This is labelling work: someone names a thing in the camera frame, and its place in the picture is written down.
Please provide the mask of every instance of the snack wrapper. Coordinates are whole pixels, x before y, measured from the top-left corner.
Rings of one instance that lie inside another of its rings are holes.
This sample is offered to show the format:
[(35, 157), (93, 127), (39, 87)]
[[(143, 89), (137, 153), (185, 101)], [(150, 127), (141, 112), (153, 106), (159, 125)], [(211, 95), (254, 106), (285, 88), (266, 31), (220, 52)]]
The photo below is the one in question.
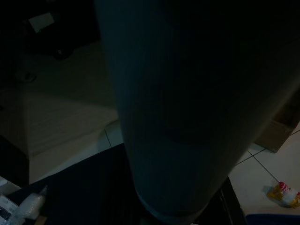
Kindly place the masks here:
[(300, 206), (300, 192), (288, 187), (284, 182), (279, 182), (269, 193), (270, 199), (280, 201), (287, 207), (297, 208)]

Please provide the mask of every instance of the dark table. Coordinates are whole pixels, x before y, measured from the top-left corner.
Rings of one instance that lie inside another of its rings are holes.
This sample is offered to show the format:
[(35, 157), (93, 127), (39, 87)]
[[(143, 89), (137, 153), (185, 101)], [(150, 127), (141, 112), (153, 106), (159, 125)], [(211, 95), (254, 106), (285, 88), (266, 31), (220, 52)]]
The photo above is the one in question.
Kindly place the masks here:
[[(141, 218), (159, 224), (135, 194), (123, 144), (22, 188), (8, 198), (20, 204), (30, 193), (38, 193), (45, 186), (48, 193), (41, 215), (48, 217), (46, 225), (137, 225)], [(229, 179), (195, 221), (220, 222), (246, 224)]]

